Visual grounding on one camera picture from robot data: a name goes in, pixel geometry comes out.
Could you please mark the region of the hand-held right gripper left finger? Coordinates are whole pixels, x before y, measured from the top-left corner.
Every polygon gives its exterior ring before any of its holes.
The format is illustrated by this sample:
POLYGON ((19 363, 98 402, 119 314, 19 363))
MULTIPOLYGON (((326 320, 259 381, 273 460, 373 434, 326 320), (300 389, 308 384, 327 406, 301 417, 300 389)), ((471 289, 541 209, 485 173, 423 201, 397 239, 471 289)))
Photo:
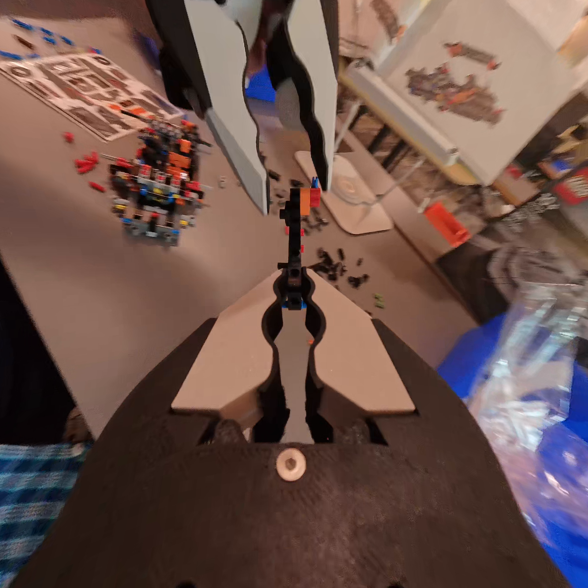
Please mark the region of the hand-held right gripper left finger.
POLYGON ((275 340, 282 330, 275 271, 216 319, 171 403, 175 413, 237 421, 283 434, 283 386, 275 340))

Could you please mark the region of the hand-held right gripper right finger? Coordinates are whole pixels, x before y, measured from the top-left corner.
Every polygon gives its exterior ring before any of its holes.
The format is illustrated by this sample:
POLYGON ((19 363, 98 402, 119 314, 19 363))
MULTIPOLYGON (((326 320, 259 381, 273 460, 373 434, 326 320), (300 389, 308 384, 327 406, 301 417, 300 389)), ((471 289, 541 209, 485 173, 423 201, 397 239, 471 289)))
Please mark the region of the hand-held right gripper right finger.
POLYGON ((368 313, 311 269, 305 270, 305 303, 312 338, 305 380, 310 428, 416 413, 368 313))

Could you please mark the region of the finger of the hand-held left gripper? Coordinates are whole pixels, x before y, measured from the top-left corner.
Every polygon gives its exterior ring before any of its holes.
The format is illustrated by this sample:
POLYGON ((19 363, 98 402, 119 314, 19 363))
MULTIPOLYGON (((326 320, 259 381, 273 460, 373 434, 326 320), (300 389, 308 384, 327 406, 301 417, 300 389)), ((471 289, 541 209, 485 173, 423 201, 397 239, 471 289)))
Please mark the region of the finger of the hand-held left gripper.
POLYGON ((336 128, 338 12, 334 1, 294 1, 289 41, 295 60, 300 120, 323 190, 330 190, 336 128))
POLYGON ((259 151, 259 128, 245 97, 262 2, 185 1, 185 8, 211 102, 205 120, 241 186, 267 216, 268 173, 259 151))

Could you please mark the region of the black lego frame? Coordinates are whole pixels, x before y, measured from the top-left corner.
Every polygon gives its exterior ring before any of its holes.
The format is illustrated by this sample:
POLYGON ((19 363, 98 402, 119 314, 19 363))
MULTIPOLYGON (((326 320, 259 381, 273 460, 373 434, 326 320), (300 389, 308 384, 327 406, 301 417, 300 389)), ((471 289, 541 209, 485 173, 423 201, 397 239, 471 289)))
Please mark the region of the black lego frame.
POLYGON ((288 236, 288 260, 278 264, 278 269, 285 272, 285 282, 281 287, 281 304, 288 299, 303 299, 303 270, 302 270, 302 231, 300 216, 310 215, 311 208, 317 208, 320 205, 320 181, 318 178, 319 188, 304 187, 300 189, 290 188, 289 199, 279 217, 285 223, 285 230, 288 236))

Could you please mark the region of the instruction booklet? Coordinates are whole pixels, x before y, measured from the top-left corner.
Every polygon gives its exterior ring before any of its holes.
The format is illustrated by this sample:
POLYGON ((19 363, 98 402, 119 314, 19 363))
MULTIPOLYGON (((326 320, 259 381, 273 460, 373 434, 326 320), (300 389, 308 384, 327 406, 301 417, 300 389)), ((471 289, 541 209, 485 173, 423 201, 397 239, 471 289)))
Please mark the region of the instruction booklet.
POLYGON ((341 82, 464 185, 490 185, 578 90, 563 47, 587 1, 429 1, 377 65, 341 82))

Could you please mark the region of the pile of black lego pieces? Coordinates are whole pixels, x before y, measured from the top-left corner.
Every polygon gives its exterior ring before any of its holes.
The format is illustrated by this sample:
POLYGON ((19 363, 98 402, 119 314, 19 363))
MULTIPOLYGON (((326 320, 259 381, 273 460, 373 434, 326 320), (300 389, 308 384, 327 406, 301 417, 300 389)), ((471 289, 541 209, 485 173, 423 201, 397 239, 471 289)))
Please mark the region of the pile of black lego pieces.
MULTIPOLYGON (((271 180, 274 180, 276 182, 280 182, 282 179, 282 176, 280 174, 271 169, 268 171, 268 175, 271 180)), ((292 189, 298 188, 302 190, 306 186, 300 180, 291 179, 290 187, 292 189)), ((311 187, 319 188, 318 178, 312 178, 311 187)), ((276 191, 274 200, 277 199, 277 202, 281 207, 279 209, 280 212, 281 210, 283 210, 285 206, 285 200, 288 196, 289 193, 287 194, 287 191, 284 189, 278 189, 276 191)), ((311 208, 309 214, 310 216, 302 216, 302 214, 300 216, 302 231, 305 235, 310 235, 313 231, 321 231, 325 226, 329 224, 326 218, 320 216, 320 211, 318 210, 318 208, 311 208)), ((317 261, 314 264, 308 266, 308 268, 310 268, 315 273, 327 278, 329 281, 337 282, 340 277, 343 277, 345 274, 348 273, 348 266, 346 264, 347 259, 342 248, 338 248, 336 250, 336 256, 334 258, 323 247, 319 247, 316 250, 316 257, 317 261)), ((363 258, 358 258, 356 261, 356 266, 362 266, 363 262, 363 258)), ((347 280, 349 285, 353 289, 359 289, 364 283, 366 283, 369 280, 369 278, 370 276, 368 274, 363 273, 362 275, 358 276, 349 275, 347 277, 347 280)))

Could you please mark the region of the lego car chassis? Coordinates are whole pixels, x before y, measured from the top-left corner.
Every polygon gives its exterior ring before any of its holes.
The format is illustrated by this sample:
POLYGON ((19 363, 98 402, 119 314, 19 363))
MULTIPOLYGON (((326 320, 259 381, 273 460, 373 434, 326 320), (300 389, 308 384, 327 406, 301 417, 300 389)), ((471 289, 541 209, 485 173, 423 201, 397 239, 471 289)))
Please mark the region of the lego car chassis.
POLYGON ((195 226, 196 212, 208 207, 210 187, 199 180, 199 148, 212 145, 186 119, 174 124, 127 109, 121 114, 143 124, 142 146, 132 160, 105 156, 111 161, 112 212, 129 236, 178 246, 182 230, 195 226))

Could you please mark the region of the pile of red lego pins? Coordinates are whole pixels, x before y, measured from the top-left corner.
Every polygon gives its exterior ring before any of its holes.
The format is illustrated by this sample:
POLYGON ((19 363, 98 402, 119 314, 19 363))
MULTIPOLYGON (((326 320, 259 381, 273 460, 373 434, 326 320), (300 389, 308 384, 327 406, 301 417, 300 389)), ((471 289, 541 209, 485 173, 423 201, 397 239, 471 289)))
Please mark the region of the pile of red lego pins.
MULTIPOLYGON (((73 133, 62 132, 61 135, 65 143, 67 143, 70 146, 74 144, 75 136, 73 133)), ((98 152, 91 151, 90 153, 87 153, 80 158, 75 158, 73 160, 73 165, 78 175, 87 175, 97 169, 99 162, 100 158, 98 152)), ((105 186, 94 180, 87 180, 86 183, 95 192, 100 192, 101 194, 104 194, 107 191, 105 186)))

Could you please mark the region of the pile of blue lego pins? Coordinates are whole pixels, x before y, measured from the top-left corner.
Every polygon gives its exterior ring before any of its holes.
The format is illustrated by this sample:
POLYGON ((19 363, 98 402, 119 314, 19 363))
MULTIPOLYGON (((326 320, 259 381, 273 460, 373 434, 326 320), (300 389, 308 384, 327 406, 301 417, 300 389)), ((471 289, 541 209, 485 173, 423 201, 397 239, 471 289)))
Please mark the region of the pile of blue lego pins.
POLYGON ((77 43, 55 31, 54 26, 33 24, 21 18, 1 17, 1 62, 24 62, 47 56, 103 55, 97 48, 77 43))

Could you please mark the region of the blue plastic bin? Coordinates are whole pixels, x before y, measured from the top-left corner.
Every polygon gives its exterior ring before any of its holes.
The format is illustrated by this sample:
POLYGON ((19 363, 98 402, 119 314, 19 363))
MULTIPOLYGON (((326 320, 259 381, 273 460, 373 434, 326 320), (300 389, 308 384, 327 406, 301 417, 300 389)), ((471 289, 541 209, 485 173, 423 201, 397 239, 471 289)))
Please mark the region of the blue plastic bin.
MULTIPOLYGON (((494 350, 506 315, 501 314, 488 323, 464 334, 449 352, 438 374, 445 379, 461 399, 465 399, 479 371, 494 350)), ((587 341, 580 339, 573 366, 569 418, 564 426, 587 442, 587 341)), ((587 587, 587 538, 566 530, 561 525, 549 525, 550 545, 545 550, 562 571, 572 587, 587 587)))
POLYGON ((272 86, 267 64, 252 74, 246 77, 245 81, 245 96, 248 99, 261 100, 268 103, 275 102, 276 92, 272 86))

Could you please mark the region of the white booklet stand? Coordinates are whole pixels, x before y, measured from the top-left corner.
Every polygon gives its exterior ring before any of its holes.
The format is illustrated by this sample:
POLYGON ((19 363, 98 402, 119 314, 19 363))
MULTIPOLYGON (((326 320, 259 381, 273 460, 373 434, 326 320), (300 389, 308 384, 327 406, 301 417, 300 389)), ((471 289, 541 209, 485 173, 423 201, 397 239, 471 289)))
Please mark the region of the white booklet stand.
POLYGON ((458 160, 459 151, 449 140, 414 107, 385 83, 367 64, 356 60, 343 72, 343 82, 356 99, 343 122, 336 121, 334 161, 330 190, 323 192, 321 203, 326 206, 339 227, 350 235, 367 235, 389 231, 393 222, 383 207, 383 200, 428 159, 441 166, 451 166, 458 160), (367 185, 351 161, 339 154, 342 140, 361 106, 378 114, 388 127, 420 152, 416 164, 401 180, 393 180, 382 194, 367 185))

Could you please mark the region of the clear plastic bags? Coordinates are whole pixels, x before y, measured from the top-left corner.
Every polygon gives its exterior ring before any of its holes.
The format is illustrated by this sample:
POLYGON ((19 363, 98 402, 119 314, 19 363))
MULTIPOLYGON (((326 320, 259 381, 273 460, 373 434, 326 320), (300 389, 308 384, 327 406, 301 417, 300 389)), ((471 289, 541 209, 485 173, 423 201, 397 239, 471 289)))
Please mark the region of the clear plastic bags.
POLYGON ((565 425, 577 339, 587 313, 579 285, 524 282, 466 405, 527 523, 587 538, 587 441, 565 425))

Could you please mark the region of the dark navy t-shirt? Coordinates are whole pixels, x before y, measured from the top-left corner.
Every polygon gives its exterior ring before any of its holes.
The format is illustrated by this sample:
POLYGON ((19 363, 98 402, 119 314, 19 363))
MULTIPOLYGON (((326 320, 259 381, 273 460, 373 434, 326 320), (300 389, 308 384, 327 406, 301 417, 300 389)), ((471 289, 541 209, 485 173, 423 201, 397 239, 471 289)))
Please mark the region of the dark navy t-shirt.
POLYGON ((62 441, 75 403, 1 265, 1 443, 62 441))

